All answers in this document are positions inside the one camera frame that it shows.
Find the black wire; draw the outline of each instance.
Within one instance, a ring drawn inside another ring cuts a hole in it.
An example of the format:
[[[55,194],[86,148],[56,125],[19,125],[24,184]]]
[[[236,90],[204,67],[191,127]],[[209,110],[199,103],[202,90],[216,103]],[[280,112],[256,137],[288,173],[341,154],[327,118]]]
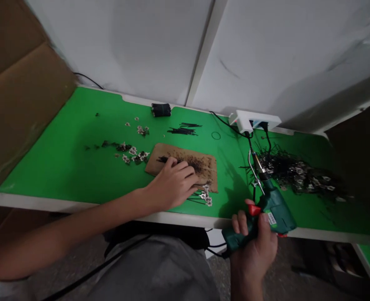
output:
[[[91,278],[93,275],[95,275],[101,269],[103,269],[104,267],[108,266],[111,262],[113,262],[114,260],[116,260],[119,256],[121,256],[122,254],[124,254],[126,251],[128,251],[129,249],[131,249],[135,245],[140,244],[141,242],[143,242],[143,241],[147,240],[148,238],[150,238],[150,236],[152,236],[152,235],[148,235],[148,236],[146,236],[146,237],[144,237],[144,238],[142,238],[142,239],[134,242],[133,244],[129,245],[128,247],[124,248],[123,250],[121,250],[121,252],[118,252],[116,255],[114,255],[113,257],[111,257],[107,261],[105,261],[103,264],[99,265],[97,268],[95,268],[90,273],[86,274],[82,278],[80,278],[77,281],[75,281],[73,284],[70,284],[69,286],[63,288],[62,290],[59,290],[58,292],[54,293],[53,295],[51,295],[51,296],[49,296],[47,298],[44,298],[42,301],[54,301],[54,300],[57,300],[57,299],[61,298],[64,295],[66,295],[70,291],[72,291],[75,288],[77,288],[78,286],[80,286],[83,282],[85,282],[86,280],[88,280],[89,278]]]
[[[264,130],[266,132],[266,137],[267,137],[267,141],[269,143],[269,151],[267,153],[267,159],[269,160],[270,159],[270,153],[271,153],[271,142],[270,142],[270,138],[269,138],[269,131],[268,130]]]
[[[220,254],[217,254],[216,252],[210,250],[209,248],[206,249],[207,251],[209,251],[210,253],[213,253],[214,255],[218,256],[218,257],[223,257],[222,255]]]
[[[224,243],[222,243],[221,245],[217,245],[217,246],[209,246],[209,247],[222,247],[222,246],[224,246],[224,245],[226,245],[227,243],[226,242],[224,242]]]
[[[249,147],[251,148],[251,154],[254,153],[253,151],[253,147],[252,147],[252,142],[251,142],[251,139],[248,137],[248,141],[249,141]],[[254,202],[256,202],[255,200],[256,198],[256,185],[253,185],[253,200]]]
[[[236,132],[237,134],[241,135],[242,137],[245,137],[245,138],[248,138],[248,136],[244,135],[244,134],[241,134],[240,132],[238,132],[236,129],[234,129],[232,126],[230,126],[228,123],[226,123],[224,120],[222,120],[220,117],[217,116],[216,113],[214,113],[213,111],[209,111],[209,113],[213,113],[214,116],[216,116],[218,118],[218,120],[220,120],[222,123],[224,123],[226,126],[228,126],[230,129],[232,129],[234,132]]]
[[[81,75],[83,77],[86,77],[88,80],[93,82],[96,86],[98,86],[100,89],[104,90],[102,86],[100,86],[98,83],[96,83],[94,80],[92,80],[90,77],[87,77],[86,75],[79,73],[79,72],[74,72],[75,75]]]

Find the wooden board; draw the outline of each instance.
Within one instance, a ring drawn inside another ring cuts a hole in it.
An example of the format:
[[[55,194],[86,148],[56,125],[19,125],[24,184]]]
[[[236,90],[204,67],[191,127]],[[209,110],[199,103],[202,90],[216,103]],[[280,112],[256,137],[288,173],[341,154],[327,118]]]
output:
[[[211,182],[210,191],[218,193],[217,161],[215,157],[169,144],[158,143],[150,155],[145,171],[157,176],[164,167],[164,163],[158,161],[159,157],[163,156],[187,161],[195,169],[195,174],[199,177],[200,183]]]

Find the cardboard box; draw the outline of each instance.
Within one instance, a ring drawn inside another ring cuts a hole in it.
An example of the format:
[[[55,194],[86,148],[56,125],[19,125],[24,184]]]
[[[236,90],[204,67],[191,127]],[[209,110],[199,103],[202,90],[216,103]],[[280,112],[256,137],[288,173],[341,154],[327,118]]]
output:
[[[0,184],[76,87],[23,0],[0,0]]]

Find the finger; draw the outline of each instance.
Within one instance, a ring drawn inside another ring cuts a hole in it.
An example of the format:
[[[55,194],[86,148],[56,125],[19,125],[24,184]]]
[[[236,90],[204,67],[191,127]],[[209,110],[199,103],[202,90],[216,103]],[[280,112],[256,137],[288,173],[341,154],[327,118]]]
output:
[[[245,204],[247,204],[247,205],[254,205],[255,202],[252,201],[251,199],[245,199]]]
[[[183,177],[185,179],[187,176],[190,176],[191,174],[195,174],[195,170],[194,170],[193,167],[187,166],[187,167],[181,169],[179,171],[179,174],[181,175],[181,177]]]
[[[193,175],[191,175],[191,176],[189,176],[189,177],[187,177],[186,179],[185,179],[185,182],[186,182],[186,185],[188,186],[188,187],[192,187],[193,185],[195,185],[197,182],[199,182],[199,177],[197,176],[197,175],[195,175],[195,174],[193,174]]]
[[[248,235],[248,225],[246,224],[246,214],[245,211],[239,210],[238,211],[238,222],[239,222],[239,228],[241,229],[241,233],[243,235]]]
[[[194,194],[196,191],[198,191],[197,187],[191,187],[185,194],[186,198],[190,197],[192,194]]]
[[[266,213],[261,213],[258,220],[258,236],[257,245],[260,250],[270,247],[271,229],[269,224],[269,216]]]
[[[178,162],[178,160],[177,160],[177,159],[175,159],[174,157],[169,157],[169,158],[167,159],[167,162],[166,162],[166,163],[165,163],[165,165],[164,165],[164,168],[165,168],[165,169],[169,169],[169,168],[171,168],[171,167],[173,167],[173,166],[177,165],[177,162]]]
[[[234,228],[234,231],[235,231],[236,234],[240,233],[239,223],[238,223],[238,215],[236,215],[236,214],[232,215],[232,228]]]
[[[175,167],[174,167],[174,169],[175,170],[181,170],[181,169],[183,169],[183,168],[185,168],[185,167],[187,167],[188,166],[188,162],[187,161],[181,161],[180,163],[178,163]]]
[[[277,252],[277,246],[278,246],[277,233],[271,232],[270,241],[271,241],[271,244],[273,245],[275,251]]]

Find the power cord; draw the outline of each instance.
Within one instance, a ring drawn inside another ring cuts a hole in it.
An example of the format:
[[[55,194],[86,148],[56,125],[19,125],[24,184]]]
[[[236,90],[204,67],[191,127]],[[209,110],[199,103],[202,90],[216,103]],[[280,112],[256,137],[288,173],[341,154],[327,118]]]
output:
[[[269,129],[268,129],[268,122],[265,122],[265,121],[262,121],[261,123],[259,123],[259,126],[264,130],[264,132],[266,133],[266,138],[267,138],[267,142],[269,143],[269,151],[267,153],[267,159],[270,159],[270,153],[271,153],[271,142],[270,142],[270,138],[269,138]]]
[[[209,246],[209,247],[222,247],[222,246],[224,246],[226,244],[227,244],[226,242],[223,242],[221,245],[215,245],[215,246]]]
[[[69,286],[63,288],[62,290],[54,293],[53,295],[47,297],[47,298],[44,298],[42,301],[55,301],[59,298],[61,298],[62,296],[66,295],[67,293],[69,293],[70,291],[76,289],[78,286],[80,286],[83,282],[85,282],[86,280],[88,280],[89,278],[91,278],[93,275],[95,275],[97,272],[99,272],[100,270],[102,270],[103,268],[105,268],[106,266],[108,266],[110,263],[112,263],[114,260],[116,260],[118,257],[120,257],[122,254],[124,254],[126,251],[128,251],[129,249],[131,249],[132,247],[140,244],[141,242],[149,239],[152,235],[148,235],[140,240],[137,240],[136,242],[132,243],[131,245],[129,245],[128,247],[122,249],[120,252],[118,252],[116,255],[114,255],[113,257],[111,257],[110,259],[108,259],[107,261],[105,261],[103,264],[99,265],[97,268],[95,268],[93,271],[89,272],[88,274],[86,274],[85,276],[83,276],[82,278],[78,279],[77,281],[75,281],[73,284],[70,284]]]
[[[214,255],[218,256],[218,257],[223,257],[222,255],[220,255],[220,254],[218,254],[218,253],[216,253],[216,252],[214,252],[214,251],[210,250],[209,248],[207,248],[206,250],[207,250],[207,251],[209,251],[210,253],[212,253],[212,254],[214,254]]]
[[[248,138],[249,136],[246,136],[244,134],[241,134],[240,132],[238,132],[236,129],[234,129],[229,123],[226,123],[224,120],[222,120],[220,117],[217,116],[216,113],[214,113],[213,111],[209,111],[209,113],[213,113],[214,116],[216,116],[218,118],[218,120],[220,120],[222,123],[224,123],[226,126],[228,126],[230,129],[232,129],[234,132],[236,132],[238,135],[241,135],[242,137],[245,137],[245,138]]]
[[[98,86],[100,89],[104,90],[104,88],[102,86],[100,86],[98,83],[96,83],[94,80],[92,80],[90,77],[87,77],[86,75],[82,74],[82,73],[79,73],[79,72],[74,72],[75,75],[80,75],[80,76],[83,76],[83,77],[86,77],[88,80],[90,80],[91,82],[93,82],[96,86]]]

